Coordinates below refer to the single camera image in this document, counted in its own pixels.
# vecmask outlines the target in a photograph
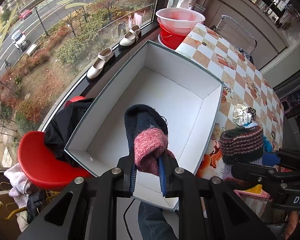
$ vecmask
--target white car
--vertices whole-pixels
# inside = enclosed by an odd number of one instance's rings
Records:
[[[27,45],[30,43],[25,36],[25,32],[21,32],[20,30],[15,31],[11,36],[11,39],[14,46],[22,52],[26,50]]]

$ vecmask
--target street lamp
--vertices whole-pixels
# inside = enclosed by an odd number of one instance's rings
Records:
[[[37,13],[38,18],[39,18],[39,20],[40,20],[40,22],[41,22],[41,25],[42,25],[42,27],[43,27],[43,29],[44,29],[44,32],[46,33],[46,35],[47,35],[47,37],[48,37],[49,34],[48,34],[48,32],[46,31],[46,29],[44,28],[43,23],[42,23],[42,21],[41,21],[41,19],[40,19],[40,16],[39,16],[39,13],[38,13],[38,8],[35,6],[33,9],[34,9],[35,12]]]

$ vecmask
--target red car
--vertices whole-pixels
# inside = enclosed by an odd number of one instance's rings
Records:
[[[27,19],[30,15],[32,14],[32,11],[25,9],[20,15],[19,18],[20,20],[25,20]]]

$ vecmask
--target jeans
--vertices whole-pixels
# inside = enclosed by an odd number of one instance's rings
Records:
[[[138,223],[143,240],[177,240],[161,208],[141,202]]]
[[[125,23],[120,23],[118,25],[118,39],[120,38],[121,30],[123,31],[123,35],[126,35],[127,31],[126,31],[126,24]]]

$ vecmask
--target black cable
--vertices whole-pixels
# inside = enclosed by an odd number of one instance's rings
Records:
[[[127,224],[127,221],[126,221],[126,213],[128,211],[128,209],[131,207],[131,205],[133,204],[133,202],[135,201],[136,199],[132,199],[130,205],[127,207],[127,209],[125,210],[125,212],[123,213],[123,221],[124,221],[124,224],[126,225],[126,229],[127,229],[127,232],[128,232],[128,235],[130,237],[130,240],[133,240],[131,234],[130,234],[130,231],[129,231],[129,228],[128,228],[128,224]]]
[[[276,222],[268,222],[266,225],[280,225],[280,224],[288,224],[288,221],[276,221]]]

